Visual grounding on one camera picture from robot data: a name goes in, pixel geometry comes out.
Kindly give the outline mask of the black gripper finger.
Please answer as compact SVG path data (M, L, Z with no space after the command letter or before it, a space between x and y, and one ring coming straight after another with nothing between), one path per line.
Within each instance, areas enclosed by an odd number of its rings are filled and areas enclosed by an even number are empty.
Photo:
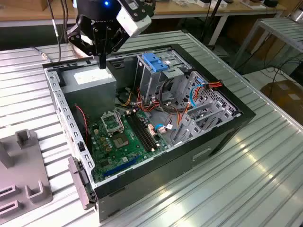
M67 31L68 41L88 56L93 56L103 69L103 53L97 39L98 32L91 22L78 22Z
M112 52L117 52L129 37L128 33L122 27L118 28L116 31L111 27L106 28L104 47L102 50L103 69L106 68L107 56Z

